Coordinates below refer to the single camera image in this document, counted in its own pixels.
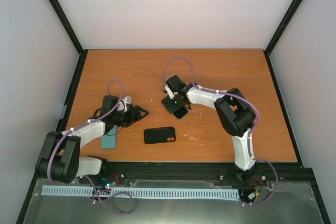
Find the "black screen phone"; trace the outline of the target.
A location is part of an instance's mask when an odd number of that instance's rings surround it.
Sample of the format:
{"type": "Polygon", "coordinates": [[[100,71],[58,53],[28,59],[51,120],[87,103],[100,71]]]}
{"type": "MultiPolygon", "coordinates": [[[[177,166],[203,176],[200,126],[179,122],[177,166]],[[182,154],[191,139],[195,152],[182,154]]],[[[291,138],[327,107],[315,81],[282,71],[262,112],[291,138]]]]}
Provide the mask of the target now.
{"type": "Polygon", "coordinates": [[[174,115],[179,120],[187,115],[188,110],[180,106],[179,103],[175,99],[174,99],[174,102],[172,103],[166,103],[165,98],[161,100],[161,103],[166,108],[166,110],[169,112],[169,114],[174,115]]]}

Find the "black phone case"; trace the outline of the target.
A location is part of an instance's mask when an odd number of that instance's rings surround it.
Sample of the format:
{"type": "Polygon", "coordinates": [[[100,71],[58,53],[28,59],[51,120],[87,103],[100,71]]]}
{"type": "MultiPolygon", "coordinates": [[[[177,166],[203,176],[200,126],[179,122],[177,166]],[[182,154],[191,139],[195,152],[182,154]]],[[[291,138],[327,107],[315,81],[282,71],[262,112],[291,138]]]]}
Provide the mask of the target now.
{"type": "Polygon", "coordinates": [[[172,126],[144,130],[145,144],[172,143],[175,141],[176,133],[175,128],[172,126]]]}

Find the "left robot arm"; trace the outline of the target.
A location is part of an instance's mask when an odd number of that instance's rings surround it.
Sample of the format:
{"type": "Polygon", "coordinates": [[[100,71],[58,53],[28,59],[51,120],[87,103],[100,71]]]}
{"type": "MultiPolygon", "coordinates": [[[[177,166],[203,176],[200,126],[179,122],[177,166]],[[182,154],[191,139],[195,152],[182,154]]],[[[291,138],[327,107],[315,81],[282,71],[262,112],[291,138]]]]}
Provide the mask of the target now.
{"type": "Polygon", "coordinates": [[[80,157],[80,149],[107,135],[114,127],[130,127],[147,115],[147,110],[132,104],[130,96],[123,99],[105,96],[102,106],[82,125],[62,132],[50,131],[46,135],[35,166],[36,175],[62,183],[88,175],[97,183],[106,182],[109,170],[103,166],[104,159],[80,157]]]}

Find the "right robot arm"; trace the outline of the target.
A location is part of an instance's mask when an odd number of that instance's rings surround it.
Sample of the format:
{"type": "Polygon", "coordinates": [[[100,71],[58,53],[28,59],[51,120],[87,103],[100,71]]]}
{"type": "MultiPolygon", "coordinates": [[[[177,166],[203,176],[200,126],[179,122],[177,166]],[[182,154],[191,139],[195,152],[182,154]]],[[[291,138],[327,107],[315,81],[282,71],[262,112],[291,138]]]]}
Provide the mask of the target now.
{"type": "Polygon", "coordinates": [[[192,104],[214,109],[224,131],[233,140],[237,181],[245,184],[251,180],[257,170],[250,139],[256,114],[241,92],[236,88],[218,91],[199,84],[186,85],[177,75],[165,81],[163,92],[167,96],[161,103],[177,119],[184,117],[192,104]]]}

